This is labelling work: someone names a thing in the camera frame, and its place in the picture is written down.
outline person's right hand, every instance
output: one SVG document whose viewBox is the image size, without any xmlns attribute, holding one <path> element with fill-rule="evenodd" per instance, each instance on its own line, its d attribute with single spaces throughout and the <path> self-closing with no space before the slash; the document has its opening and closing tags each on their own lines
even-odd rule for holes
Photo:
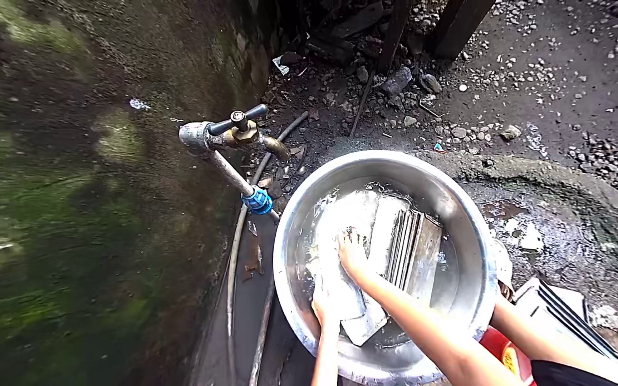
<svg viewBox="0 0 618 386">
<path fill-rule="evenodd" d="M 342 232 L 338 235 L 338 256 L 348 275 L 356 280 L 356 277 L 368 273 L 369 266 L 366 260 L 366 252 L 360 237 L 355 233 Z"/>
</svg>

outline water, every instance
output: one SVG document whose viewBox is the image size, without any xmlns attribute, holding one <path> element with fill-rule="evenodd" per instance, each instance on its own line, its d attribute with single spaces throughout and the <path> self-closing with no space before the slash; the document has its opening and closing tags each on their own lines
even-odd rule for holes
<svg viewBox="0 0 618 386">
<path fill-rule="evenodd" d="M 377 195 L 386 194 L 407 201 L 412 209 L 429 214 L 437 220 L 437 215 L 435 215 L 430 205 L 428 205 L 423 198 L 410 197 L 401 193 L 403 190 L 404 189 L 400 188 L 397 183 L 376 182 L 373 181 L 373 178 L 365 177 L 349 180 L 348 182 L 338 185 L 316 202 L 314 210 L 305 217 L 302 223 L 300 235 L 297 239 L 297 246 L 295 248 L 295 272 L 297 273 L 297 279 L 300 281 L 307 294 L 313 293 L 314 276 L 317 274 L 321 265 L 318 248 L 319 243 L 317 241 L 317 233 L 320 232 L 317 231 L 317 226 L 322 219 L 322 215 L 325 214 L 326 207 L 335 203 L 337 200 L 347 197 L 349 194 L 354 194 L 355 192 L 369 192 L 370 194 Z M 348 218 L 348 220 L 344 220 L 344 223 L 349 223 L 350 221 L 363 221 L 363 217 L 369 216 L 365 215 L 365 213 L 370 213 L 371 211 L 371 208 L 366 206 L 361 211 L 354 211 L 353 209 L 347 208 L 344 216 Z M 373 208 L 373 217 L 375 218 L 375 206 Z M 367 241 L 365 242 L 367 256 L 369 255 L 370 241 L 369 233 Z M 338 259 L 337 252 L 335 253 L 335 259 Z M 452 306 L 458 285 L 459 267 L 455 246 L 449 234 L 443 228 L 440 253 L 435 270 L 431 308 L 443 315 L 446 314 Z M 363 348 L 367 350 L 379 350 L 387 347 L 396 347 L 409 341 L 410 339 L 398 324 L 389 318 L 385 326 L 377 331 L 377 333 L 364 344 Z"/>
</svg>

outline cloth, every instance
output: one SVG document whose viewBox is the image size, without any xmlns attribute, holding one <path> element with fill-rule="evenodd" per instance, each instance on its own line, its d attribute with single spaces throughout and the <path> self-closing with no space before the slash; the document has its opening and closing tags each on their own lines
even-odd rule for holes
<svg viewBox="0 0 618 386">
<path fill-rule="evenodd" d="M 531 369 L 537 386 L 617 386 L 593 373 L 550 361 L 531 361 Z"/>
</svg>

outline mossy wall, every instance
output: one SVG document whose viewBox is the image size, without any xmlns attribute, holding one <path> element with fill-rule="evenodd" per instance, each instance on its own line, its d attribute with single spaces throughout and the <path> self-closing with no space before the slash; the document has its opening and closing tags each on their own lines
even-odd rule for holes
<svg viewBox="0 0 618 386">
<path fill-rule="evenodd" d="M 0 0 L 0 385 L 184 382 L 239 194 L 178 126 L 253 106 L 275 20 L 272 1 Z"/>
</svg>

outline stainless steel basin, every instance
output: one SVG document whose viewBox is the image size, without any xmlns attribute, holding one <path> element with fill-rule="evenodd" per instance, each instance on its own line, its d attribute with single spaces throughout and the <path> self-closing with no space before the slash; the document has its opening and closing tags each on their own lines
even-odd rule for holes
<svg viewBox="0 0 618 386">
<path fill-rule="evenodd" d="M 431 307 L 480 339 L 497 291 L 487 225 L 449 176 L 420 159 L 388 150 L 351 153 L 326 163 L 297 188 L 281 217 L 273 253 L 275 285 L 297 338 L 316 355 L 320 327 L 310 305 L 313 283 L 300 242 L 313 229 L 303 229 L 303 224 L 319 199 L 351 180 L 387 183 L 414 198 L 419 210 L 439 216 L 449 240 L 442 247 L 446 263 L 438 264 Z M 341 336 L 338 368 L 341 376 L 367 385 L 417 385 L 442 376 L 393 321 L 362 347 Z"/>
</svg>

